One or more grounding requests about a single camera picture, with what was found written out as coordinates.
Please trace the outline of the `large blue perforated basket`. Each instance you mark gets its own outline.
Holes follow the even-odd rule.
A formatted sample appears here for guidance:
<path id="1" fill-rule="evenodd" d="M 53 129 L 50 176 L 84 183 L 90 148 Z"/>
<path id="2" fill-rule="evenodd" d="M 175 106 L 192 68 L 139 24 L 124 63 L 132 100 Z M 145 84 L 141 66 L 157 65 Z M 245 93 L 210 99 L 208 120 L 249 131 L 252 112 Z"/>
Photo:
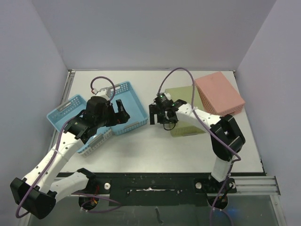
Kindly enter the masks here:
<path id="1" fill-rule="evenodd" d="M 126 112 L 130 115 L 130 119 L 127 123 L 111 127 L 113 134 L 119 136 L 146 125 L 149 118 L 148 114 L 131 83 L 126 81 L 116 84 L 115 89 L 115 96 L 112 99 L 114 110 L 118 110 L 116 100 L 120 99 Z"/>

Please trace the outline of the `pink perforated basket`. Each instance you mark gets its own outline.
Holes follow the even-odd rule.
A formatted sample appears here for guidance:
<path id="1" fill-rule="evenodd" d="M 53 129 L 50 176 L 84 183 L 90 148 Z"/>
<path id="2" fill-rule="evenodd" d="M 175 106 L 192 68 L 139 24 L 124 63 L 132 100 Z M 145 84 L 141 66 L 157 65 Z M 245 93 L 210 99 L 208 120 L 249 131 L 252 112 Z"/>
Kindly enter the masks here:
<path id="1" fill-rule="evenodd" d="M 225 116 L 235 115 L 243 110 L 244 99 L 222 72 L 195 79 L 195 86 L 206 112 Z"/>

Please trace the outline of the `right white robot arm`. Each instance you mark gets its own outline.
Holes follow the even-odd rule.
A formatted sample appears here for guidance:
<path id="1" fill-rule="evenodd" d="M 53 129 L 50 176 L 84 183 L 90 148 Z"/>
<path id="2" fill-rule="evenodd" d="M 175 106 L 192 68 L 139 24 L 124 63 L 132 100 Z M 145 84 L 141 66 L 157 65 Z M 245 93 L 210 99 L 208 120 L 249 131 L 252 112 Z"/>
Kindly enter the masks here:
<path id="1" fill-rule="evenodd" d="M 206 131 L 216 155 L 209 186 L 216 193 L 225 189 L 225 179 L 230 175 L 233 163 L 241 160 L 238 153 L 246 142 L 234 117 L 207 113 L 181 99 L 173 101 L 167 93 L 156 96 L 149 105 L 149 113 L 151 125 L 155 124 L 157 118 L 157 122 L 162 125 L 186 122 Z"/>

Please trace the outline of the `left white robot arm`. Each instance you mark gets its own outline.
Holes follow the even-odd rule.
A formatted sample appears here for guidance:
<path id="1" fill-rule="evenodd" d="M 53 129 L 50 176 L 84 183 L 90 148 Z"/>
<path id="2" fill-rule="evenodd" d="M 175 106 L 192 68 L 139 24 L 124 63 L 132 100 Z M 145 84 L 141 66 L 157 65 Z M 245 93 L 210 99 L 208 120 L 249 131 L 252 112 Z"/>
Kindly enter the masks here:
<path id="1" fill-rule="evenodd" d="M 16 217 L 22 218 L 21 208 L 38 219 L 45 218 L 55 204 L 64 197 L 83 191 L 93 193 L 96 189 L 96 176 L 85 168 L 81 168 L 64 178 L 55 181 L 58 173 L 69 159 L 87 141 L 96 135 L 101 127 L 112 127 L 124 124 L 130 119 L 120 99 L 116 100 L 117 111 L 113 104 L 104 97 L 91 97 L 86 108 L 69 119 L 59 132 L 56 146 L 52 148 L 40 163 L 22 179 L 15 178 L 10 189 L 18 205 Z"/>

